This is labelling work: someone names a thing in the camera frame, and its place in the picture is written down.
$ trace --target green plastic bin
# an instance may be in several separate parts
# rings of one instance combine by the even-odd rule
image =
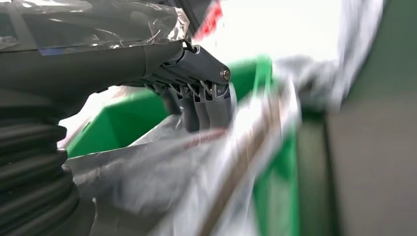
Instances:
[[[259,87],[269,87],[272,63],[268,57],[229,66],[238,101]],[[69,144],[70,157],[126,147],[159,124],[167,113],[151,91],[139,91],[102,109]],[[295,132],[258,178],[253,198],[262,236],[298,236],[298,183]]]

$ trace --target plastic bag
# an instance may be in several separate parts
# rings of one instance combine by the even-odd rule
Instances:
[[[269,55],[303,106],[338,109],[372,46],[384,0],[220,0],[196,34],[224,63]]]
[[[243,103],[227,130],[185,134],[171,116],[146,143],[68,160],[81,197],[147,219],[148,236],[256,235],[253,183],[299,121],[294,87],[280,88]]]
[[[0,50],[57,55],[164,44],[185,39],[188,25],[182,9],[142,0],[0,1]]]

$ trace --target plastic wrap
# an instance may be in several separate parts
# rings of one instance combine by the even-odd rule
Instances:
[[[148,236],[255,236],[254,180],[298,123],[298,112],[288,84],[243,102],[227,130],[187,134],[180,116],[170,116],[135,146],[67,165],[82,198],[134,213],[138,224],[146,219]]]
[[[189,25],[182,9],[141,0],[0,2],[0,22],[0,50],[43,55],[165,44]]]

